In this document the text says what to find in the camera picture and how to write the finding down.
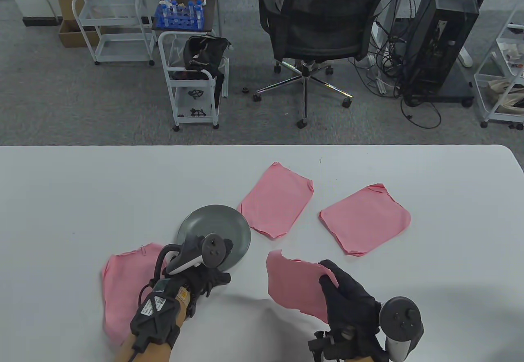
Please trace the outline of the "person's left hand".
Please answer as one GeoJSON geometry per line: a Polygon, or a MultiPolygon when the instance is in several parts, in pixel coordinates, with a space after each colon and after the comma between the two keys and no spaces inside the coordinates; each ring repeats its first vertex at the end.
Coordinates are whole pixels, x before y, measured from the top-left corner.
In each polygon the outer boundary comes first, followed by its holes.
{"type": "Polygon", "coordinates": [[[167,252],[174,252],[163,270],[167,279],[165,293],[183,301],[186,317],[195,314],[200,296],[209,296],[216,286],[227,285],[231,276],[220,266],[234,247],[228,238],[211,233],[207,236],[187,236],[181,245],[167,245],[167,252]]]}

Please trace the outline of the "person's right hand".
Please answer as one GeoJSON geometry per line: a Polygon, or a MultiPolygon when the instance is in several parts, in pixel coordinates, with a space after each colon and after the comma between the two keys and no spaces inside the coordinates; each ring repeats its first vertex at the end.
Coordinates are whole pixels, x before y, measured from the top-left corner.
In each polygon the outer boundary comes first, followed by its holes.
{"type": "Polygon", "coordinates": [[[375,362],[388,362],[376,335],[379,332],[381,304],[350,274],[330,260],[320,265],[329,269],[338,285],[328,275],[319,278],[326,301],[327,322],[336,343],[351,344],[352,351],[344,360],[361,360],[370,357],[375,362]]]}

